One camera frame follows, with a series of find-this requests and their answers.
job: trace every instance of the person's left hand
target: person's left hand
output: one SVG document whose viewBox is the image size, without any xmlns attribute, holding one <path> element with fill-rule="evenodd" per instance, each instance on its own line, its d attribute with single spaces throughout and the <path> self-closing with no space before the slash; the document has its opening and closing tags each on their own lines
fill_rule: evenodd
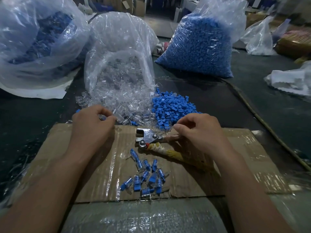
<svg viewBox="0 0 311 233">
<path fill-rule="evenodd" d="M 99 114 L 105 115 L 106 120 L 101 121 Z M 111 111 L 101 105 L 93 105 L 75 113 L 72 116 L 72 133 L 67 153 L 79 153 L 85 158 L 91 158 L 106 142 L 115 126 L 115 120 Z"/>
</svg>

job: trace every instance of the bag of clear plastic parts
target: bag of clear plastic parts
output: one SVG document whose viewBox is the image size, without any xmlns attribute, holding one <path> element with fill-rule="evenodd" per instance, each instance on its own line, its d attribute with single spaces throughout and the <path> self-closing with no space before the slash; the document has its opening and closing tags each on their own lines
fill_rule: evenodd
<svg viewBox="0 0 311 233">
<path fill-rule="evenodd" d="M 273 50 L 272 35 L 269 23 L 272 16 L 249 26 L 240 38 L 246 44 L 246 51 L 250 55 L 276 55 Z"/>
<path fill-rule="evenodd" d="M 154 94 L 151 52 L 159 42 L 142 19 L 109 12 L 91 22 L 93 47 L 86 56 L 85 86 L 89 95 L 79 105 L 102 104 L 120 122 L 134 113 L 146 113 Z"/>
<path fill-rule="evenodd" d="M 84 62 L 90 27 L 72 0 L 1 0 L 0 16 L 6 87 L 47 88 Z"/>
<path fill-rule="evenodd" d="M 232 77 L 231 52 L 246 27 L 246 0 L 200 0 L 155 61 L 169 68 Z"/>
</svg>

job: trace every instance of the forearm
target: forearm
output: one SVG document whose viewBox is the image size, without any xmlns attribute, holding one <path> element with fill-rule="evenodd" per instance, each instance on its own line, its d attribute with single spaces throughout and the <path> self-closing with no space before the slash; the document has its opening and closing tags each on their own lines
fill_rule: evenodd
<svg viewBox="0 0 311 233">
<path fill-rule="evenodd" d="M 57 232 L 87 160 L 53 164 L 0 219 L 3 232 Z"/>
<path fill-rule="evenodd" d="M 226 153 L 226 157 L 226 160 L 216 164 L 221 173 L 235 231 L 293 232 L 255 180 L 244 158 L 234 150 Z"/>
</svg>

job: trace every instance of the person's right hand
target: person's right hand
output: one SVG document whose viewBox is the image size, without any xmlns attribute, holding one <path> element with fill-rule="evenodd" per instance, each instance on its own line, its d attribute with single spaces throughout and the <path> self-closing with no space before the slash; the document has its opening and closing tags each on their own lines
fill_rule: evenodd
<svg viewBox="0 0 311 233">
<path fill-rule="evenodd" d="M 217 118 L 208 114 L 187 114 L 179 119 L 173 128 L 212 159 L 233 150 Z"/>
</svg>

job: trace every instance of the work surface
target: work surface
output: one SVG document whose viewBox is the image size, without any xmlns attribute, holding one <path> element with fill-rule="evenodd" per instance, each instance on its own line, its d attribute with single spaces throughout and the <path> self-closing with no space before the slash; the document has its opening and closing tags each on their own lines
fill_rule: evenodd
<svg viewBox="0 0 311 233">
<path fill-rule="evenodd" d="M 282 56 L 249 56 L 233 52 L 229 81 L 238 86 L 259 115 L 292 149 L 309 153 L 311 114 L 309 102 L 272 90 L 263 77 L 272 70 L 290 70 L 297 66 Z M 154 64 L 156 82 L 161 90 L 188 95 L 197 110 L 216 116 L 223 127 L 258 131 L 263 145 L 289 183 L 308 186 L 308 177 L 298 162 L 279 145 L 235 91 L 217 79 L 194 73 L 166 70 Z M 23 167 L 34 157 L 55 122 L 66 122 L 78 108 L 75 96 L 84 91 L 80 71 L 63 100 L 18 98 L 0 92 L 0 182 L 2 192 L 17 179 Z"/>
</svg>

